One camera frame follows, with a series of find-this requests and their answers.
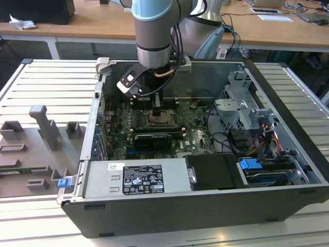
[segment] white paper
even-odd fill
[[[259,14],[258,16],[263,21],[293,22],[292,19],[286,16],[274,16],[274,15],[263,15],[263,14]]]
[[[108,164],[108,170],[113,171],[113,170],[123,170],[124,163],[109,163]]]
[[[33,21],[21,21],[18,20],[10,15],[10,21],[9,24],[12,25],[14,28],[23,30],[23,29],[29,29],[29,28],[35,28],[36,25]]]

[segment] computer case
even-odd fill
[[[10,15],[23,21],[67,25],[75,12],[73,0],[0,0],[0,22]]]

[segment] black plastic cover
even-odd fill
[[[188,168],[194,169],[197,182],[192,190],[244,188],[232,154],[201,154],[185,157]]]

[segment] blue latch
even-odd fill
[[[263,169],[262,164],[258,163],[255,158],[244,158],[240,161],[243,170],[245,169]]]
[[[72,178],[59,179],[57,187],[59,188],[71,188],[72,187]]]

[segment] copper pipe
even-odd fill
[[[169,71],[167,71],[167,72],[165,72],[165,73],[163,73],[163,74],[154,73],[154,76],[155,76],[156,78],[163,78],[163,77],[166,77],[166,76],[171,75],[171,74],[174,73],[174,72],[175,72],[175,71],[174,71],[173,69],[171,69],[171,70],[169,70]]]

